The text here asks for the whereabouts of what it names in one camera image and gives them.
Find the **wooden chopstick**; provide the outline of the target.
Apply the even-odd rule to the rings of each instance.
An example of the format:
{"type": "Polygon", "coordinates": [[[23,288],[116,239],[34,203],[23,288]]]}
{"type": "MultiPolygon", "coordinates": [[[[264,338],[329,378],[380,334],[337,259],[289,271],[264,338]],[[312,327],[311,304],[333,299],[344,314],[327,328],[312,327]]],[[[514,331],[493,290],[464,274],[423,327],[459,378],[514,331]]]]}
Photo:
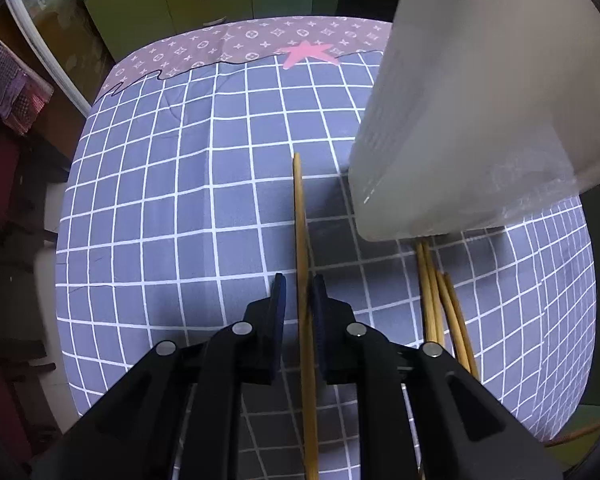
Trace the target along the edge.
{"type": "Polygon", "coordinates": [[[436,311],[434,310],[434,300],[432,300],[429,274],[421,242],[416,243],[416,258],[420,285],[420,302],[422,303],[422,326],[424,326],[425,331],[424,341],[437,342],[438,332],[436,318],[434,317],[436,311]]]}
{"type": "Polygon", "coordinates": [[[474,350],[472,350],[460,300],[457,298],[451,277],[449,274],[437,270],[436,278],[455,357],[472,376],[478,379],[479,371],[474,350]]]}
{"type": "Polygon", "coordinates": [[[309,254],[301,156],[294,154],[294,240],[296,241],[297,318],[303,426],[303,457],[306,478],[318,479],[317,407],[313,321],[309,307],[309,254]]]}
{"type": "Polygon", "coordinates": [[[429,285],[431,290],[431,301],[432,310],[434,310],[434,331],[436,332],[436,341],[441,347],[445,347],[444,339],[444,327],[443,327],[443,311],[439,292],[439,286],[437,281],[436,269],[434,268],[434,262],[432,261],[431,252],[427,242],[422,243],[422,249],[424,250],[424,257],[426,263],[426,270],[429,278],[429,285]]]}

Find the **sliding glass door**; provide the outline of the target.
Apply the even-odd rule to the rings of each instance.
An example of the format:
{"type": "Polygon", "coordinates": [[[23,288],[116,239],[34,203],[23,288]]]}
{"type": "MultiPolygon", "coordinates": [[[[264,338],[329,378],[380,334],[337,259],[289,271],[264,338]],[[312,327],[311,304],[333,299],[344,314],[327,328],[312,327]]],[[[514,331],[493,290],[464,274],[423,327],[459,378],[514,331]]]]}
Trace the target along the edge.
{"type": "Polygon", "coordinates": [[[112,58],[81,0],[6,0],[28,45],[57,87],[84,116],[112,58]]]}

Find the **white plastic utensil holder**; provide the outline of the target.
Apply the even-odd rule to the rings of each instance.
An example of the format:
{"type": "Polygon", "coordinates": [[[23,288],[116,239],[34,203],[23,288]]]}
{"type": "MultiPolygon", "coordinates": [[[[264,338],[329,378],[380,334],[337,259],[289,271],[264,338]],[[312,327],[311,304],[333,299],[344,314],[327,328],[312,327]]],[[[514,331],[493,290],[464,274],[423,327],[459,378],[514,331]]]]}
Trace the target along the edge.
{"type": "Polygon", "coordinates": [[[600,184],[600,0],[400,0],[350,156],[356,228],[495,228],[600,184]]]}

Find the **purple plaid apron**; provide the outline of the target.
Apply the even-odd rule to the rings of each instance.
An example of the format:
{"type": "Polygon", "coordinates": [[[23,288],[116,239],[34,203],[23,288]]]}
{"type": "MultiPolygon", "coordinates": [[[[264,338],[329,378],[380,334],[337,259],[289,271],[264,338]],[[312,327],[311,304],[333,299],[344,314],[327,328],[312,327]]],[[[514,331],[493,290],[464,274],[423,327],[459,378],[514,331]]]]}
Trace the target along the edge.
{"type": "Polygon", "coordinates": [[[0,39],[0,116],[4,124],[23,136],[53,93],[53,86],[0,39]]]}

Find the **blue checkered tablecloth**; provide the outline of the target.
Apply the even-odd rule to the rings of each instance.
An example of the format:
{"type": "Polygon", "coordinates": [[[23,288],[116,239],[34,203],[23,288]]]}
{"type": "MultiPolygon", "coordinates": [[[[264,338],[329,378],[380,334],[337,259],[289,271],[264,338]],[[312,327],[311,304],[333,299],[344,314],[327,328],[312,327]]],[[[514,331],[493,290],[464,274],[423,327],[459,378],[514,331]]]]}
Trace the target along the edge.
{"type": "MultiPolygon", "coordinates": [[[[390,340],[424,339],[416,254],[355,229],[350,149],[390,34],[364,18],[290,16],[184,32],[114,66],[62,204],[61,351],[85,413],[159,341],[188,346],[294,282],[292,166],[314,269],[390,340]]],[[[429,244],[452,278],[486,388],[550,440],[590,374],[596,289],[580,200],[429,244]]]]}

